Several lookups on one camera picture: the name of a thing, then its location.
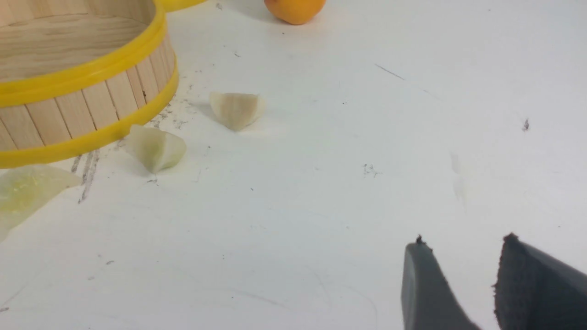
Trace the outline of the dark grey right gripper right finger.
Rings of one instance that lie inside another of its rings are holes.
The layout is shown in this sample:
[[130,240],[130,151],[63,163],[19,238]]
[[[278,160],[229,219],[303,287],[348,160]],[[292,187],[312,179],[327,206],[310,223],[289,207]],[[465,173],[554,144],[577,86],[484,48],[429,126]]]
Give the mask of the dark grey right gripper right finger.
[[494,290],[502,330],[584,330],[587,276],[519,240],[505,236]]

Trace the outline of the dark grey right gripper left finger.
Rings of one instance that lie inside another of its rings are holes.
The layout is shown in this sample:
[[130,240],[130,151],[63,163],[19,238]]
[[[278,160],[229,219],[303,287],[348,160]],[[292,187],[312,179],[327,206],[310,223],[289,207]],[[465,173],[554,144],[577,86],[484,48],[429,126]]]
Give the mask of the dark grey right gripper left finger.
[[477,330],[457,301],[421,236],[405,246],[402,313],[405,330]]

